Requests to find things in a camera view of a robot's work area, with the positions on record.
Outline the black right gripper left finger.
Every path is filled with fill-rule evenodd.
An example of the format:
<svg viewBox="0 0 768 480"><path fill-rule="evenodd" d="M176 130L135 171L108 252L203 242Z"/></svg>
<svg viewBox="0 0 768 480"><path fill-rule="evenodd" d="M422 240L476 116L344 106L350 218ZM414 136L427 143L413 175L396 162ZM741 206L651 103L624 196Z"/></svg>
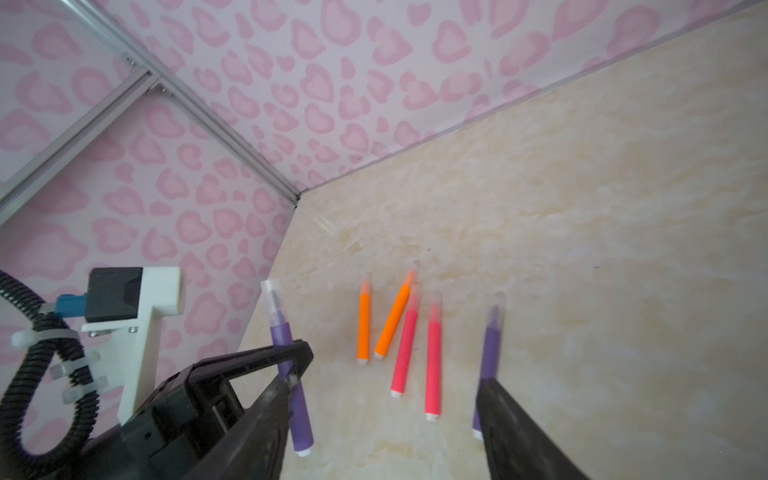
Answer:
<svg viewBox="0 0 768 480"><path fill-rule="evenodd" d="M278 479L290 420L289 381L275 378L187 479Z"/></svg>

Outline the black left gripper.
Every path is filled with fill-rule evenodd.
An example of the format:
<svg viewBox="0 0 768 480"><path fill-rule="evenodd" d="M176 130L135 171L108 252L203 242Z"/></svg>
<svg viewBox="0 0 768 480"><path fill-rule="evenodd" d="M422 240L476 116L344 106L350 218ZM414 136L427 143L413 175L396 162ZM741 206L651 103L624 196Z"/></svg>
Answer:
<svg viewBox="0 0 768 480"><path fill-rule="evenodd" d="M314 359L308 342L212 357L162 383L127 423L89 441L48 479L181 479L244 413L231 380L275 366L301 378Z"/></svg>

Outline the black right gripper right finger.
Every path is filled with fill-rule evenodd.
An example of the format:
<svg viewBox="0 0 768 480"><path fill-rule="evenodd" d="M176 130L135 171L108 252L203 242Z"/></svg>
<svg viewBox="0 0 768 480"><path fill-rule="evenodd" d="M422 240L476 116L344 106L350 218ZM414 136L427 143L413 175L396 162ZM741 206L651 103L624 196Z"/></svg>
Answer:
<svg viewBox="0 0 768 480"><path fill-rule="evenodd" d="M476 407L492 479L588 479L496 379L480 382Z"/></svg>

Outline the purple marker pen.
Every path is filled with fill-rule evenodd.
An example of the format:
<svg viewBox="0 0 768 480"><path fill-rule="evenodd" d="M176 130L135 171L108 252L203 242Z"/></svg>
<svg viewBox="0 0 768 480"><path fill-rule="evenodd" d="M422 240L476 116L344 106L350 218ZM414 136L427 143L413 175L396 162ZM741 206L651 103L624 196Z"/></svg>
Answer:
<svg viewBox="0 0 768 480"><path fill-rule="evenodd" d="M290 323L278 327L270 326L270 334L275 347L288 346L293 343ZM279 375L289 381L290 394L290 420L289 429L296 454L305 458L311 454L315 444L311 420L307 408L303 385L299 379L291 380L291 372L294 364L287 361L278 366Z"/></svg>
<svg viewBox="0 0 768 480"><path fill-rule="evenodd" d="M502 337L503 330L485 328L479 384L497 376Z"/></svg>

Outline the translucent pen cap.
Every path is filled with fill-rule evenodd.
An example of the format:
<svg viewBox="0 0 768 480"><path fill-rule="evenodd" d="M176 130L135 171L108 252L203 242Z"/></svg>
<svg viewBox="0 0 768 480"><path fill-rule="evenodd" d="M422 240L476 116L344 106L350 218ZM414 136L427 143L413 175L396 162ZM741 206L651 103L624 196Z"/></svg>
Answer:
<svg viewBox="0 0 768 480"><path fill-rule="evenodd" d="M503 330L507 299L504 292L496 292L493 295L491 308L489 310L487 325L488 329Z"/></svg>
<svg viewBox="0 0 768 480"><path fill-rule="evenodd" d="M267 309L271 327L278 327L287 323L283 312L280 287L277 281L267 279L261 282L262 293L266 298Z"/></svg>

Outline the pink highlighter pen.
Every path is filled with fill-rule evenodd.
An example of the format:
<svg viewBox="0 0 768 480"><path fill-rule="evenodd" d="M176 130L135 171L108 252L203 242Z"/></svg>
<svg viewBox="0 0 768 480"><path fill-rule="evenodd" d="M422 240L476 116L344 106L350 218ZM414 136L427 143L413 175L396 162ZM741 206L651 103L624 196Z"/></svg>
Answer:
<svg viewBox="0 0 768 480"><path fill-rule="evenodd" d="M401 397L405 392L421 298L422 286L419 284L413 285L406 306L405 323L390 388L391 396L394 398Z"/></svg>
<svg viewBox="0 0 768 480"><path fill-rule="evenodd" d="M425 417L437 421L441 415L442 296L435 292L429 305Z"/></svg>

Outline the orange highlighter pen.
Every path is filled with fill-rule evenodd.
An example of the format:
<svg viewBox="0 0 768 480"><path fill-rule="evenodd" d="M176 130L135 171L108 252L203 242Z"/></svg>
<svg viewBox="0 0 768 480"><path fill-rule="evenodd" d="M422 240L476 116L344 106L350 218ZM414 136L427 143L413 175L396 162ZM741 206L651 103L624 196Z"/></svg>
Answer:
<svg viewBox="0 0 768 480"><path fill-rule="evenodd" d="M418 261L415 261L411 265L411 268L409 269L409 273L407 274L405 281L403 282L403 284L399 289L399 292L395 298L393 306L388 315L387 321L384 325L382 333L374 349L374 356L377 359L383 359L387 355L387 352L391 345L395 331L398 327L403 311L407 305L412 286L418 276L419 271L420 271L420 263Z"/></svg>
<svg viewBox="0 0 768 480"><path fill-rule="evenodd" d="M360 287L357 360L365 365L370 360L371 276L365 274Z"/></svg>

